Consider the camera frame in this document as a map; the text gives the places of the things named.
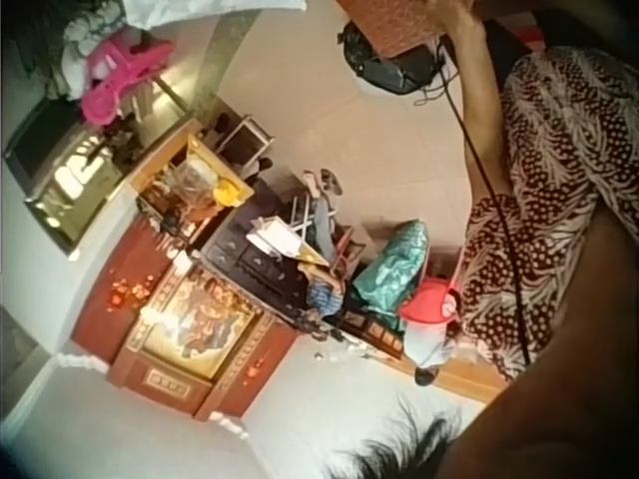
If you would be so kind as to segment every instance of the teal bag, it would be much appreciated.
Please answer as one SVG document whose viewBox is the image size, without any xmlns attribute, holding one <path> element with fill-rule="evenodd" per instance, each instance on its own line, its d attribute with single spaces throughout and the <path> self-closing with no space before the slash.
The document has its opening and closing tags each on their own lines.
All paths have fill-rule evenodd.
<svg viewBox="0 0 639 479">
<path fill-rule="evenodd" d="M 405 324 L 395 312 L 417 286 L 427 247 L 425 224 L 407 223 L 352 282 L 364 301 L 363 309 L 376 313 L 396 332 L 403 333 Z"/>
</svg>

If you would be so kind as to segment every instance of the red plastic stool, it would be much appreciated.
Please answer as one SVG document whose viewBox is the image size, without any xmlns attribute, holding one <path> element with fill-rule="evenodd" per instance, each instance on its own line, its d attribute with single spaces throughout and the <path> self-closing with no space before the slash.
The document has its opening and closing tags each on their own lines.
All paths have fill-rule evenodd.
<svg viewBox="0 0 639 479">
<path fill-rule="evenodd" d="M 111 71 L 99 85 L 88 90 L 80 105 L 87 121 L 97 126 L 109 125 L 118 114 L 120 98 L 147 79 L 158 75 L 166 67 L 174 45 L 162 41 L 140 53 L 124 39 L 124 29 L 102 42 L 87 59 L 87 82 L 93 82 L 93 72 L 101 63 Z"/>
</svg>

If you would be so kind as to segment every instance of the white plastic bag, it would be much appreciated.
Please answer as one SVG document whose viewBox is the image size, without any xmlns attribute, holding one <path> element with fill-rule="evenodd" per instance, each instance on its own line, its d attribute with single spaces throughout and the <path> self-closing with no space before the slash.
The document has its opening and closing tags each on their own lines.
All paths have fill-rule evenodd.
<svg viewBox="0 0 639 479">
<path fill-rule="evenodd" d="M 122 0 L 127 23 L 150 30 L 166 23 L 241 10 L 306 10 L 306 0 Z"/>
</svg>

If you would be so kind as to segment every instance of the brown polka dot fabric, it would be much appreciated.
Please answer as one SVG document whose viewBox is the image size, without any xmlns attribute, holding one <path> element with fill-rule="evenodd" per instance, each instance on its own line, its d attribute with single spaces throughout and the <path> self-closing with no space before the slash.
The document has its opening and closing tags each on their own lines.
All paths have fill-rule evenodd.
<svg viewBox="0 0 639 479">
<path fill-rule="evenodd" d="M 534 361 L 552 339 L 599 199 L 639 243 L 639 75 L 598 51 L 522 58 L 502 95 L 514 196 L 500 195 L 522 276 Z M 491 199 L 470 214 L 462 260 L 466 335 L 506 379 L 525 368 L 511 261 Z"/>
</svg>

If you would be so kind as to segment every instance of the religious painting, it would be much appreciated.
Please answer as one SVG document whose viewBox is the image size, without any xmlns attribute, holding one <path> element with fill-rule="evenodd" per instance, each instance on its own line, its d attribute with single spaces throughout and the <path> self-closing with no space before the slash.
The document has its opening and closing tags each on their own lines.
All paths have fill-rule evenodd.
<svg viewBox="0 0 639 479">
<path fill-rule="evenodd" d="M 257 314 L 226 281 L 196 268 L 178 285 L 143 348 L 211 379 Z"/>
</svg>

